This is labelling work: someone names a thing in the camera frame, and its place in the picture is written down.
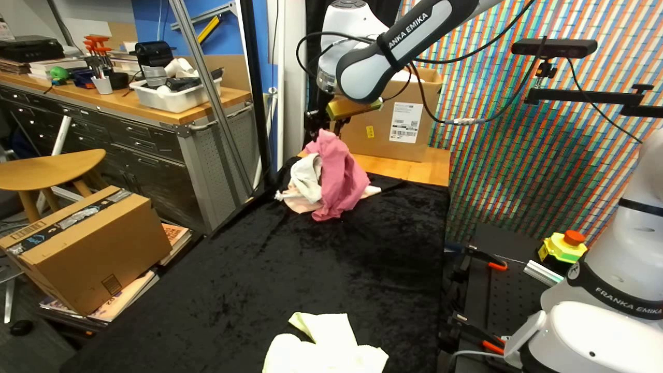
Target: blue wall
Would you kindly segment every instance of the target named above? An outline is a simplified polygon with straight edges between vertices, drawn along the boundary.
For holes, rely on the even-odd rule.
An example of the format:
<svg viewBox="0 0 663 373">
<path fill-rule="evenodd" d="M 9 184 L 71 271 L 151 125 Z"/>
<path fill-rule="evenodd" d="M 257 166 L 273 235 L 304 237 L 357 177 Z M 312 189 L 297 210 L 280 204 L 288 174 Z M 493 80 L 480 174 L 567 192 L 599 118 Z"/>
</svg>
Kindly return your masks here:
<svg viewBox="0 0 663 373">
<path fill-rule="evenodd" d="M 187 9 L 190 18 L 197 18 L 205 11 L 228 5 L 228 0 L 187 0 Z M 273 66 L 269 65 L 269 26 L 266 26 L 266 0 L 250 0 L 252 18 L 257 27 L 257 45 L 259 45 L 259 66 L 261 66 L 261 83 L 262 89 L 273 88 Z M 159 37 L 173 48 L 176 56 L 188 55 L 185 37 L 179 32 L 169 30 L 173 23 L 173 14 L 169 11 L 168 0 L 133 0 L 133 13 L 136 23 L 138 41 L 153 41 Z M 242 55 L 242 39 L 239 19 L 228 13 L 221 18 L 221 26 L 208 36 L 202 45 L 205 55 Z"/>
</svg>

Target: chair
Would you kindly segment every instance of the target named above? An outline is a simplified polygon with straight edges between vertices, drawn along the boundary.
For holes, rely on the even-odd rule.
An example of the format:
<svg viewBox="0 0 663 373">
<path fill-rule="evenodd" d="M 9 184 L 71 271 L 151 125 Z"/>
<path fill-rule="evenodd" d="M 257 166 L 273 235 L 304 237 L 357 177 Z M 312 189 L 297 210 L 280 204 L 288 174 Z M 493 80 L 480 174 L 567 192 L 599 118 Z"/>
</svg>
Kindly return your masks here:
<svg viewBox="0 0 663 373">
<path fill-rule="evenodd" d="M 31 193 L 42 192 L 52 212 L 58 210 L 52 188 L 73 182 L 79 195 L 91 195 L 80 177 L 93 171 L 103 157 L 103 149 L 88 149 L 52 157 L 5 163 L 0 165 L 0 192 L 19 193 L 27 221 L 36 223 L 42 217 Z"/>
</svg>

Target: box flap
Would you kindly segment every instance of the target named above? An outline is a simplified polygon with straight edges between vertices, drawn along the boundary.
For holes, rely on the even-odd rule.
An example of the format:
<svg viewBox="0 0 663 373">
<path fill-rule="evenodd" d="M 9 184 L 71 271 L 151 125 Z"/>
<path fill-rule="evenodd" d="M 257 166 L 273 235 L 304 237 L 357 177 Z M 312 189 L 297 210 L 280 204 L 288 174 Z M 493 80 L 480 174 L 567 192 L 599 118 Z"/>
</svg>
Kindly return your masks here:
<svg viewBox="0 0 663 373">
<path fill-rule="evenodd" d="M 85 198 L 35 225 L 28 225 L 5 238 L 0 240 L 0 248 L 12 255 L 23 255 L 43 242 L 49 242 L 59 232 L 71 232 L 77 225 L 98 217 L 100 212 L 116 205 L 118 202 L 130 198 L 124 189 L 103 189 L 91 198 Z"/>
</svg>

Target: workbench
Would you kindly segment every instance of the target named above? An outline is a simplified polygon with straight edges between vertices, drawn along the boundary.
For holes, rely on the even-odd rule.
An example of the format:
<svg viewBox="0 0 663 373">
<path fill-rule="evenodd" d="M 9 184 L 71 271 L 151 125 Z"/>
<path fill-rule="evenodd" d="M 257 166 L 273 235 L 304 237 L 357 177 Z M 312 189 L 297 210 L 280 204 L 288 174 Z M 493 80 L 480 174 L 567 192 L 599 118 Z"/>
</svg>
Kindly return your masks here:
<svg viewBox="0 0 663 373">
<path fill-rule="evenodd" d="M 143 108 L 127 89 L 100 95 L 96 89 L 52 88 L 47 82 L 0 74 L 0 106 L 36 153 L 52 153 L 59 123 L 71 117 L 62 152 L 106 149 L 98 168 L 101 184 L 147 195 L 159 217 L 202 235 L 250 200 L 259 163 L 248 92 L 221 88 L 219 99 L 240 165 L 214 123 L 208 105 L 171 114 Z"/>
</svg>

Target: cardboard box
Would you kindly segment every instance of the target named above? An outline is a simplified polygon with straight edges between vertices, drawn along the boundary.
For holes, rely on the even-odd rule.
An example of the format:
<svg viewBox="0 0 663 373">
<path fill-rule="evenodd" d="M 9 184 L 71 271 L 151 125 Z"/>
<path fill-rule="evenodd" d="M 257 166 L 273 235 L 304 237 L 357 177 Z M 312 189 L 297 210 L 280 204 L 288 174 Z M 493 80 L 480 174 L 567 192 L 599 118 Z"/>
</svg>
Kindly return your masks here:
<svg viewBox="0 0 663 373">
<path fill-rule="evenodd" d="M 444 80 L 439 70 L 428 68 L 418 68 L 418 76 L 427 105 L 434 110 Z M 403 85 L 405 82 L 392 80 L 381 97 L 395 95 Z M 386 103 L 381 110 L 352 117 L 340 137 L 352 153 L 421 163 L 428 148 L 431 123 L 413 76 L 409 85 L 395 99 Z"/>
<path fill-rule="evenodd" d="M 52 298 L 88 316 L 169 254 L 149 200 L 107 188 L 4 238 Z"/>
</svg>

